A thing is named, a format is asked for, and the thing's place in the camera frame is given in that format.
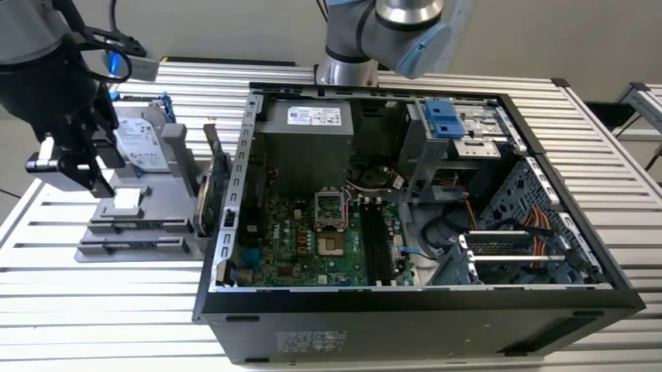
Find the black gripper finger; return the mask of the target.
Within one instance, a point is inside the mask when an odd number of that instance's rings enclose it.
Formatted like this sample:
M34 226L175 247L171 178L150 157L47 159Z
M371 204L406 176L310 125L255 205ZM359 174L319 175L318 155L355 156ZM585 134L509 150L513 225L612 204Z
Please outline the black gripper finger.
M96 198L111 198L115 190L103 176L92 149L56 144L48 134L39 151L26 161L26 171L62 191L88 191Z
M115 143L111 143L108 141L99 141L98 155L100 156L102 161L108 168L124 168L126 161L122 158L122 154Z

